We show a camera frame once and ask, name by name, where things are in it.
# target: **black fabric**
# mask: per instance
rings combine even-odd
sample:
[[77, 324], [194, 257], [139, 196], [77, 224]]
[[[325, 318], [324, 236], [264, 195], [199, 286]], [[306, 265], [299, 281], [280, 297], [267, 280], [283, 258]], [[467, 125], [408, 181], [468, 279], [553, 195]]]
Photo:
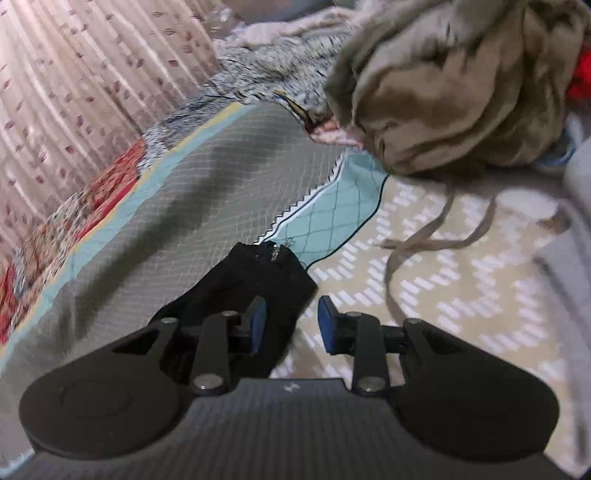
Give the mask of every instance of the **black fabric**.
[[150, 322], [174, 317], [181, 327], [201, 325], [214, 313], [244, 312], [259, 295], [267, 302], [261, 346], [256, 355], [232, 358], [230, 373], [234, 378], [265, 378], [285, 353], [297, 319], [316, 288], [287, 247], [273, 242], [238, 243], [193, 288], [162, 307]]

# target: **metal screw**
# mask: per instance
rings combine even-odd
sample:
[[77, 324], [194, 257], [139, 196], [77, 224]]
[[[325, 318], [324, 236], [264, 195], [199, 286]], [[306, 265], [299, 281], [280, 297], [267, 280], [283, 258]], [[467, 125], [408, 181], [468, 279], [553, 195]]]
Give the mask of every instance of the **metal screw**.
[[216, 374], [203, 374], [195, 377], [193, 385], [199, 390], [213, 390], [223, 385], [223, 378]]
[[381, 377], [363, 377], [357, 382], [360, 390], [367, 393], [374, 393], [386, 387], [386, 381]]

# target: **pink curtain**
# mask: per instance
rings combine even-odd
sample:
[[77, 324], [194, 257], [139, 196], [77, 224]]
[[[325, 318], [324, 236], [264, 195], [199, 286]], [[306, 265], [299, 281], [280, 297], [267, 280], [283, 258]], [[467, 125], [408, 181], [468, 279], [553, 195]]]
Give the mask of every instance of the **pink curtain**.
[[0, 274], [215, 69], [197, 0], [0, 0]]

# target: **pink fabric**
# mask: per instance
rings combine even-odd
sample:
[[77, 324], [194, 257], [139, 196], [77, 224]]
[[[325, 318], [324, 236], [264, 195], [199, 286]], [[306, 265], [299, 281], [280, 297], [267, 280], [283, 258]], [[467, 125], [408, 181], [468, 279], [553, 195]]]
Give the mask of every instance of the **pink fabric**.
[[216, 68], [198, 0], [0, 0], [0, 275]]

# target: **ribbed gray surface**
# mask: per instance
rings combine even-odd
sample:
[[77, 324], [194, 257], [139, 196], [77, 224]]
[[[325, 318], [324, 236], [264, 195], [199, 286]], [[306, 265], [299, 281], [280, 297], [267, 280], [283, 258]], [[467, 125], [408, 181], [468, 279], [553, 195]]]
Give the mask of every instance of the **ribbed gray surface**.
[[291, 113], [262, 103], [184, 158], [14, 345], [0, 378], [4, 459], [28, 448], [16, 417], [27, 385], [144, 327], [236, 242], [257, 240], [278, 215], [325, 182], [343, 151], [314, 143]]
[[543, 455], [479, 465], [420, 445], [382, 400], [341, 380], [243, 380], [196, 400], [165, 439], [123, 458], [65, 460], [46, 453], [14, 480], [566, 480]]

